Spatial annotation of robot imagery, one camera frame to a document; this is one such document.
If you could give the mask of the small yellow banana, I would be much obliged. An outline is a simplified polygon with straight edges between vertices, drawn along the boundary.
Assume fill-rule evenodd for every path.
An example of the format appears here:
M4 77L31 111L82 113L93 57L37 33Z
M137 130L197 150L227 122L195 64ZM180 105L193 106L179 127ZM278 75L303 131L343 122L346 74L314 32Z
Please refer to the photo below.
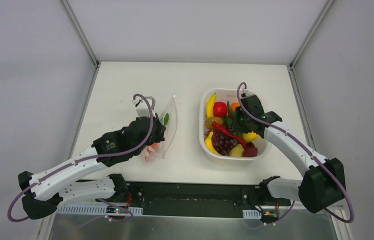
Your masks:
M214 116L213 109L214 109L214 104L216 102L216 98L217 98L217 94L214 93L208 99L208 102L207 102L207 105L206 105L206 116L207 116L207 118L212 118Z

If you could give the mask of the white plastic basket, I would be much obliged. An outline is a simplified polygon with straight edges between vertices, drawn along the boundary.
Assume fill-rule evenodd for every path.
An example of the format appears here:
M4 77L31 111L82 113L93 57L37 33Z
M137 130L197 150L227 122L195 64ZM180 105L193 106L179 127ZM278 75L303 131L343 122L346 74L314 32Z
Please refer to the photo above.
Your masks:
M253 141L253 144L258 149L258 154L255 157L234 157L234 156L222 156L213 153L209 150L205 144L204 132L208 129L205 127L205 120L207 117L207 103L210 97L216 94L217 102L230 103L237 102L237 90L229 88L211 88L205 91L199 101L199 114L198 114L198 131L199 131L199 143L204 150L206 158L210 161L219 164L246 164L248 162L260 160L264 158L272 148L272 144L265 139L258 137Z

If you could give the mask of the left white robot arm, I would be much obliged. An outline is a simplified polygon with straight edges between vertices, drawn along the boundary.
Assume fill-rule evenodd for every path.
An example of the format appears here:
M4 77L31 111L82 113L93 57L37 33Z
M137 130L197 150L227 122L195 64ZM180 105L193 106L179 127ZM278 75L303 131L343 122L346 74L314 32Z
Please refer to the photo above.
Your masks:
M20 173L18 183L24 192L21 201L27 217L41 219L80 201L124 201L128 187L122 174L112 173L99 180L84 177L140 155L147 146L164 141L165 131L157 117L137 117L129 126L103 134L83 152L49 170Z

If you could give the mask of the green cucumber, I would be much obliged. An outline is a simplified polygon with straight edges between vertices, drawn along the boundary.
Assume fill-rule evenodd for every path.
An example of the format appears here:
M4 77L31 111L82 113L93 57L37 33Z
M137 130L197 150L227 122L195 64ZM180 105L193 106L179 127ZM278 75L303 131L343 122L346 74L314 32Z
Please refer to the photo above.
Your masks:
M231 125L232 125L232 122L233 122L233 119L231 117L226 115L226 116L223 117L223 121L224 121L224 127L225 128L227 128L227 129L231 128Z

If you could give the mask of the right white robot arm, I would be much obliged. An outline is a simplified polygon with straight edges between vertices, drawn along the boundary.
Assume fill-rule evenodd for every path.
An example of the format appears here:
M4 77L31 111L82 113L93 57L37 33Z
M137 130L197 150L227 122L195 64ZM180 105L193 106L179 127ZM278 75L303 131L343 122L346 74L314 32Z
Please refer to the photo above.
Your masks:
M273 144L300 172L302 179L285 179L279 176L263 180L259 200L271 205L278 198L301 202L317 213L345 198L343 164L336 158L326 159L322 154L297 139L275 112L265 112L259 98L241 94L231 128L240 133L254 132Z

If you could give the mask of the clear zip top bag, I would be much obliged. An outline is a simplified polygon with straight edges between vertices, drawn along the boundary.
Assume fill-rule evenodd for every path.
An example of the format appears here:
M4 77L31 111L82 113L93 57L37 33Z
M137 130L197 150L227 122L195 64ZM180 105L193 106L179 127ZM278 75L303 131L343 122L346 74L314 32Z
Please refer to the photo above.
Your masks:
M178 124L178 113L176 108L176 95L173 94L163 111L158 115L160 122L166 127L164 141L147 146L142 152L142 160L146 163L156 159L164 159L166 152L172 144Z

